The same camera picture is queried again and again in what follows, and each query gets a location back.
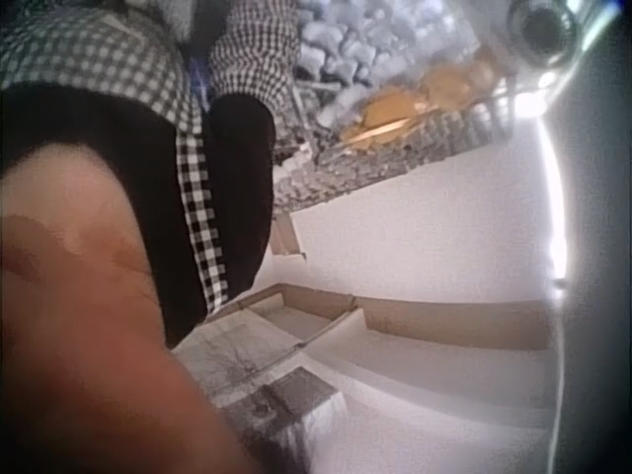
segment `white wall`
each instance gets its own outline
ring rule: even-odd
[[[434,302],[538,299],[549,210],[536,128],[292,215],[282,282]]]

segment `white surface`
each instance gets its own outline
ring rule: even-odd
[[[307,260],[281,282],[359,296],[504,302],[546,296],[549,206],[537,127],[292,215]]]
[[[355,318],[346,318],[342,324],[321,338],[331,344],[336,340],[332,333],[342,333],[347,337],[349,332],[365,331],[361,311],[355,312],[354,316]],[[221,342],[212,344],[220,348],[216,353],[211,354],[206,348],[202,348],[200,342],[210,340],[216,343],[218,338],[222,338],[219,340]],[[292,341],[294,339],[285,332],[245,310],[206,325],[205,331],[198,331],[179,349],[181,358],[182,354],[186,355],[186,366],[193,368],[196,378],[201,379],[202,386],[205,386],[206,393],[217,407],[229,405],[257,390],[262,384],[271,383],[301,366],[341,390],[348,403],[351,401],[351,412],[337,420],[330,420],[327,418],[329,415],[324,420],[312,420],[314,427],[326,426],[334,430],[325,436],[319,436],[313,453],[314,472],[542,472],[547,430],[502,426],[490,423],[490,420],[481,422],[448,415],[424,406],[423,399],[411,401],[376,388],[380,387],[380,383],[374,383],[379,381],[379,376],[366,377],[366,371],[361,367],[340,358],[323,362],[326,357],[296,351],[290,357],[277,359],[278,363],[269,366],[255,379],[244,384],[233,384],[229,390],[219,394],[208,390],[208,385],[216,387],[218,384],[217,375],[209,368],[216,365],[217,354],[233,354],[235,347],[231,346],[232,343],[239,346],[238,351],[244,351],[230,360],[232,364],[235,364],[235,358],[240,359],[239,363],[243,359],[249,359],[261,367],[261,358],[277,357],[279,350],[287,354],[288,344]],[[319,349],[323,348],[315,344],[314,350],[317,352]],[[200,363],[205,372],[200,372],[196,363]],[[317,434],[321,430],[310,429],[310,432]]]
[[[331,323],[329,319],[287,307],[267,314],[266,319],[301,341],[309,339]]]
[[[482,445],[398,423],[347,399],[348,416],[314,453],[314,473],[540,473],[542,442]]]
[[[447,346],[366,331],[319,348],[432,392],[508,407],[552,407],[554,360],[538,351]]]

